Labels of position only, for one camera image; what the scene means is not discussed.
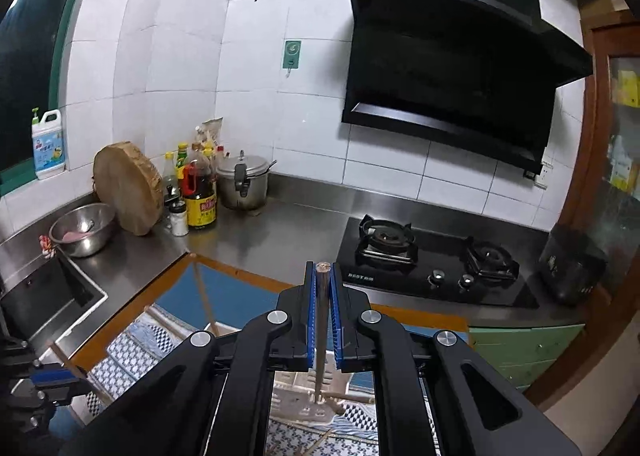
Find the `white seasoning jar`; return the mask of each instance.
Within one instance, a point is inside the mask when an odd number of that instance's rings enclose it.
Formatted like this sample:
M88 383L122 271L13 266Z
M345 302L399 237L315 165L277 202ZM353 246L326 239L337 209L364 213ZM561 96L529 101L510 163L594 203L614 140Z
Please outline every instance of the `white seasoning jar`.
M174 201L169 205L169 220L171 233L178 237L189 233L187 225L187 205L182 200Z

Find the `green cabinet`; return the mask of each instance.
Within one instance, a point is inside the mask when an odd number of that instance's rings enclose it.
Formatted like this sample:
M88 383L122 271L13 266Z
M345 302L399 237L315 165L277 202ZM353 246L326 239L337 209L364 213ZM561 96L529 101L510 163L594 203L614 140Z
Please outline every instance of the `green cabinet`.
M524 390L560 356L583 326L469 328L469 333L476 352Z

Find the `pressure cooker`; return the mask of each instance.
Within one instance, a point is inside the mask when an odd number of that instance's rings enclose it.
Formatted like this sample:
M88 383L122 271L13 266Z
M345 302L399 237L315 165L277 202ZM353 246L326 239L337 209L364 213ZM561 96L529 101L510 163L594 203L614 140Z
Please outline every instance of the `pressure cooker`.
M267 202L269 163L261 156L239 156L222 158L216 167L218 175L218 197L228 209L252 211Z

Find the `kitchen sink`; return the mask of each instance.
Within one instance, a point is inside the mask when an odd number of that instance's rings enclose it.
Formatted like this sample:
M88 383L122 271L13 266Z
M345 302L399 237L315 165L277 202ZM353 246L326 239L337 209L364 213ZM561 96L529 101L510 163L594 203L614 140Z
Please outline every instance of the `kitchen sink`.
M0 298L9 334L37 354L81 319L106 294L64 255L57 255Z

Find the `pressure cooker handle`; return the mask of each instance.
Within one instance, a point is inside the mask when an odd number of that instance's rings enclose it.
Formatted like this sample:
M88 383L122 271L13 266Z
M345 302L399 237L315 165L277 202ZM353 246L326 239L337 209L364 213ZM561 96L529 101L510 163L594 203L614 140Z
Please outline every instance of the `pressure cooker handle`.
M234 168L234 184L236 192L240 192L240 197L245 198L249 192L251 180L246 177L246 163L238 163Z

